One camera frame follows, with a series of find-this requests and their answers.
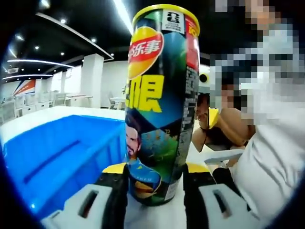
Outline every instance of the white column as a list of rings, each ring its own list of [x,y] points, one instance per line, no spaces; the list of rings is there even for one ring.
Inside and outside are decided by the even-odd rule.
[[[91,106],[101,107],[101,85],[104,58],[98,54],[85,56],[81,68],[81,94],[93,96]]]
[[[35,93],[39,94],[43,92],[43,88],[42,88],[42,80],[41,79],[37,79],[35,82]]]
[[[67,75],[67,71],[62,73],[62,76],[61,76],[61,91],[60,91],[60,93],[65,93],[66,75]]]

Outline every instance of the red label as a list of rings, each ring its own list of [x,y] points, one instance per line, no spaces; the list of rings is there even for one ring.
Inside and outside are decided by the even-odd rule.
[[[157,57],[163,48],[163,36],[158,33],[155,36],[148,37],[131,44],[129,48],[128,62],[146,61]]]
[[[199,71],[199,43],[198,43],[198,34],[196,33],[196,26],[193,20],[189,17],[186,17],[186,64],[194,68],[196,71]]]

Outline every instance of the white shirt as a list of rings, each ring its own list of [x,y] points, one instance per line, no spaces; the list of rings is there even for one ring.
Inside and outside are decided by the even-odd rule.
[[[249,207],[266,222],[288,202],[305,166],[304,61],[299,61],[291,33],[288,25],[274,25],[257,49],[245,52],[258,54],[264,65],[252,74],[250,83],[241,83],[256,134],[232,176]],[[288,55],[272,61],[272,54]]]

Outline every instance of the ceiling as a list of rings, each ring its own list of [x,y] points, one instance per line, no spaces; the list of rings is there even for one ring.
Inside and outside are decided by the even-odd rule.
[[[113,0],[43,1],[49,1],[50,7],[38,9],[41,14],[18,30],[5,56],[1,78],[21,74],[53,74],[67,68],[42,63],[7,62],[13,59],[43,60],[77,66],[82,63],[84,56],[98,53],[108,61],[127,60],[131,34]],[[252,27],[245,23],[242,8],[235,7],[234,12],[229,13],[215,13],[212,7],[215,5],[214,0],[122,0],[122,3],[130,21],[139,10],[154,4],[175,4],[188,9],[200,22],[201,53],[227,53],[257,39]],[[66,20],[65,24],[61,23],[62,19]],[[209,64],[209,60],[201,58],[201,63]],[[10,68],[19,68],[19,71],[7,74],[5,70]],[[17,79],[21,80],[19,77],[2,82]]]

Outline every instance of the blue container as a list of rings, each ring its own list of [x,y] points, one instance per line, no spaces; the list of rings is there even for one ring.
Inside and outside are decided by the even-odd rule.
[[[9,174],[38,219],[63,209],[69,197],[125,154],[123,121],[81,115],[45,123],[3,146]]]

